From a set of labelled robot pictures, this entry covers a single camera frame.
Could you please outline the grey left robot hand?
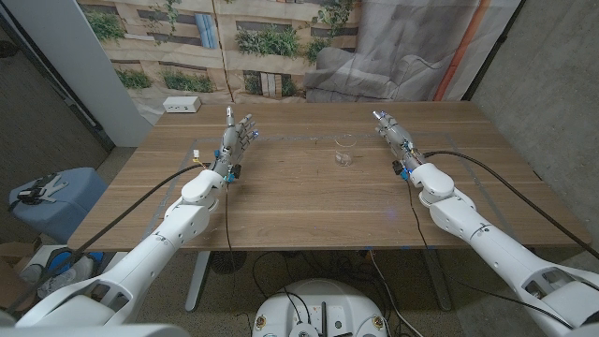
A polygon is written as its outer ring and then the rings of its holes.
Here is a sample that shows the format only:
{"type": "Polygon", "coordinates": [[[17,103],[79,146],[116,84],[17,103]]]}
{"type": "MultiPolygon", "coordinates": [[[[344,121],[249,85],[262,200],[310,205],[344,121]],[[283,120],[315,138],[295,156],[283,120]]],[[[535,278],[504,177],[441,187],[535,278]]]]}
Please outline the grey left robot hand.
{"type": "Polygon", "coordinates": [[[258,137],[252,119],[253,115],[247,114],[237,123],[232,107],[226,107],[226,129],[210,170],[219,173],[227,182],[230,177],[235,177],[234,168],[240,164],[250,143],[258,137]]]}

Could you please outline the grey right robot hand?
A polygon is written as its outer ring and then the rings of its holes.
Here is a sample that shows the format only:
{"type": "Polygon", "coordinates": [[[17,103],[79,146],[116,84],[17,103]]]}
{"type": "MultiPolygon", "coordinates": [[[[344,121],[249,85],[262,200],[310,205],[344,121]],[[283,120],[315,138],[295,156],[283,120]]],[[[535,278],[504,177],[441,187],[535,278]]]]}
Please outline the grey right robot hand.
{"type": "Polygon", "coordinates": [[[417,167],[426,163],[424,156],[414,145],[411,135],[393,116],[382,110],[375,110],[373,117],[378,123],[376,132],[387,142],[391,152],[397,158],[393,167],[398,175],[411,175],[417,167]]]}

